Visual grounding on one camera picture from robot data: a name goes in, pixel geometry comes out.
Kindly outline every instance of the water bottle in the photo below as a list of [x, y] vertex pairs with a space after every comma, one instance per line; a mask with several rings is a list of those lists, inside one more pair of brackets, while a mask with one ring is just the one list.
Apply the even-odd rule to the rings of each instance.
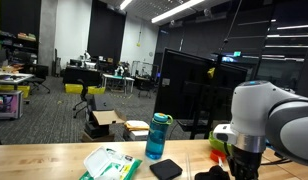
[[151, 159], [161, 158], [164, 150], [167, 128], [173, 118], [163, 113], [155, 113], [147, 136], [145, 154]]

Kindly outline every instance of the yellow box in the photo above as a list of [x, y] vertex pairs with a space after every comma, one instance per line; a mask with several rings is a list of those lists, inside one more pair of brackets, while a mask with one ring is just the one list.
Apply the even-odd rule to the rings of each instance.
[[[17, 86], [17, 90], [23, 91], [23, 98], [27, 98], [30, 92], [30, 86]], [[12, 91], [14, 90], [13, 85], [0, 85], [0, 91]]]
[[82, 92], [83, 86], [80, 84], [65, 84], [66, 93], [80, 94]]
[[88, 94], [104, 94], [105, 87], [97, 88], [96, 86], [88, 87]]

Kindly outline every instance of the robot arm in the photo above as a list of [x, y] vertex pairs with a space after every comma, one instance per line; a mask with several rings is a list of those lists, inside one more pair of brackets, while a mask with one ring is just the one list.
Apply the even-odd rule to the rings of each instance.
[[218, 125], [213, 136], [232, 144], [234, 161], [257, 154], [260, 163], [268, 139], [280, 154], [308, 165], [308, 98], [266, 81], [250, 81], [235, 89], [231, 112], [231, 123]]

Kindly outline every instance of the gray carpet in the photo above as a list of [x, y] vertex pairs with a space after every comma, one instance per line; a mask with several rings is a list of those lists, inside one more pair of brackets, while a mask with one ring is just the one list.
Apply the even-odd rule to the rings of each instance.
[[[44, 83], [51, 93], [41, 87], [29, 96], [30, 104], [24, 104], [24, 114], [19, 120], [0, 120], [0, 134], [3, 144], [46, 144], [46, 143], [78, 143], [84, 129], [85, 112], [73, 118], [73, 106], [80, 101], [79, 94], [67, 94], [64, 91], [62, 78], [48, 77]], [[123, 98], [123, 93], [109, 94], [114, 108], [125, 114], [128, 120], [143, 120], [150, 123], [153, 116], [155, 94], [149, 99], [138, 97], [138, 90]], [[122, 138], [124, 125], [113, 124], [110, 130], [115, 133], [115, 141]], [[189, 139], [174, 122], [168, 130], [170, 139]]]

